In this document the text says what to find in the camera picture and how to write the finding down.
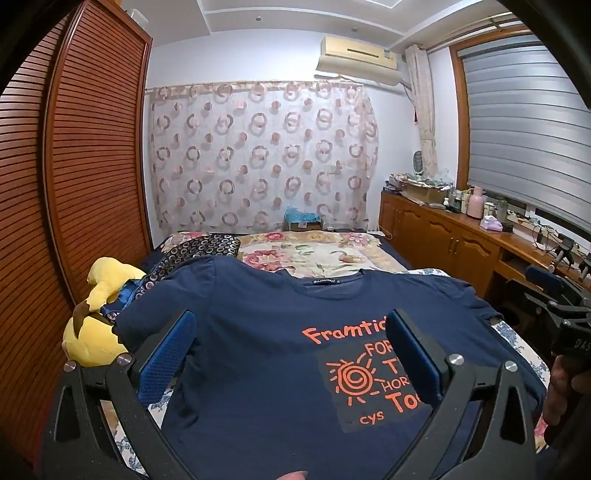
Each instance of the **metal screw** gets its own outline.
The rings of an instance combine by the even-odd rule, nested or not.
[[[509,372],[517,372],[517,364],[513,360],[507,360],[505,362],[505,368]]]
[[[76,369],[76,361],[75,360],[68,360],[64,364],[64,372],[71,372],[72,370]]]
[[[464,357],[459,353],[452,353],[449,356],[449,361],[452,365],[460,366],[464,364]]]
[[[129,365],[131,362],[132,356],[130,353],[122,353],[117,355],[117,364],[124,367],[125,365]]]

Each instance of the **human hand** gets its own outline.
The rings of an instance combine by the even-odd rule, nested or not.
[[[288,473],[287,475],[284,475],[281,478],[278,478],[277,480],[306,480],[307,474],[308,472],[306,471],[293,472]]]
[[[569,374],[567,372],[569,360],[565,359],[563,355],[559,355],[552,367],[543,410],[544,421],[548,425],[558,425],[562,415],[566,413],[569,396]],[[574,377],[571,386],[579,393],[591,393],[591,371]]]

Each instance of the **wooden window frame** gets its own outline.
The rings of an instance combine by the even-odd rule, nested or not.
[[[449,52],[452,55],[453,76],[456,79],[457,95],[457,123],[458,123],[458,149],[457,149],[457,178],[456,188],[465,190],[468,188],[468,172],[470,169],[470,113],[468,105],[468,89],[466,86],[466,72],[464,62],[457,55],[464,48],[475,47],[493,40],[530,35],[531,31],[524,25],[501,28],[499,30],[483,33],[476,37],[467,38],[461,42],[450,45]]]

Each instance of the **wooden desk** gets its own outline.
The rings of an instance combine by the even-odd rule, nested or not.
[[[529,265],[548,268],[553,259],[515,233],[487,231],[467,215],[421,207],[388,192],[382,192],[379,225],[414,268],[440,268],[470,282],[481,297],[493,287],[495,273],[525,281]],[[591,280],[581,283],[579,270],[560,266],[557,273],[591,291]]]

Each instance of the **air conditioner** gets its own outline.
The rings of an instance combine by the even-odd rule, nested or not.
[[[337,37],[325,37],[322,41],[316,70],[373,80],[385,85],[397,85],[401,80],[396,70],[394,53]]]

